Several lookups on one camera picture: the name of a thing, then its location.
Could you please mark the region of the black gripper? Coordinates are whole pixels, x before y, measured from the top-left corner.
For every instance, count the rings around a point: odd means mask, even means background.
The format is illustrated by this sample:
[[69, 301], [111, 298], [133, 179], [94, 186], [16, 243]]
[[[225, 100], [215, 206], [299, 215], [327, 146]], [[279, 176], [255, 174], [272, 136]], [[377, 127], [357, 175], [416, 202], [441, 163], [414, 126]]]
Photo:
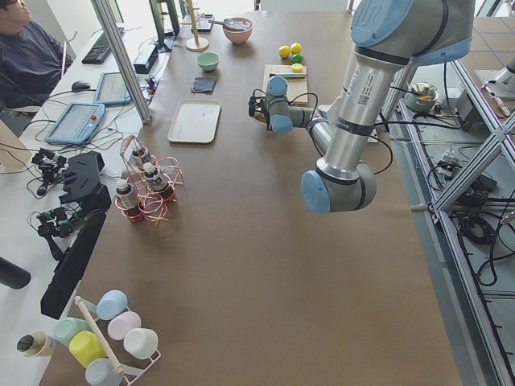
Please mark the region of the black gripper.
[[258, 98], [257, 99], [257, 112], [266, 114], [268, 116], [268, 118], [269, 118], [269, 121], [270, 121], [270, 115], [269, 115], [268, 110], [266, 109], [265, 99], [264, 98]]

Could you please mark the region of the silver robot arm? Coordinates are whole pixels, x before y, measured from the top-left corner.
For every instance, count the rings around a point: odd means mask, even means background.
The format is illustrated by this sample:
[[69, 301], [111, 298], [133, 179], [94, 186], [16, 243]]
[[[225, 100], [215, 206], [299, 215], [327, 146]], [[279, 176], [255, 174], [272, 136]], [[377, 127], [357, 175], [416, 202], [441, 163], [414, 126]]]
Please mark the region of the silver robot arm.
[[249, 115], [262, 113], [267, 128], [288, 133], [304, 128], [323, 151], [301, 178], [305, 206], [326, 214], [368, 206], [376, 177], [361, 161], [395, 74], [409, 64], [427, 66], [470, 51], [473, 1], [363, 1], [352, 18], [355, 44], [344, 86], [327, 116], [293, 106], [282, 76], [268, 80], [264, 96], [252, 96]]

